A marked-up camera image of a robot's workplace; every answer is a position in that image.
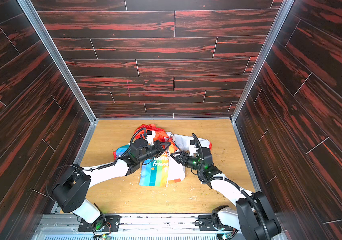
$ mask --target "side wall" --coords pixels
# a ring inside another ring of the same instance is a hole
[[[32,0],[97,118],[229,117],[281,0]]]
[[[16,0],[0,1],[0,239],[29,239],[89,121]]]
[[[342,0],[296,0],[236,120],[291,239],[342,239]]]

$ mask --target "wooden table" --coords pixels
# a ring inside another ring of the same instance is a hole
[[[212,143],[212,157],[229,179],[254,191],[229,119],[207,120],[102,120],[97,124],[81,166],[112,162],[112,152],[127,144],[141,124],[156,124],[174,134],[195,133]],[[186,178],[168,187],[139,186],[140,170],[99,183],[88,190],[87,199],[104,213],[210,213],[226,204],[234,205],[219,192],[200,184],[186,169]]]

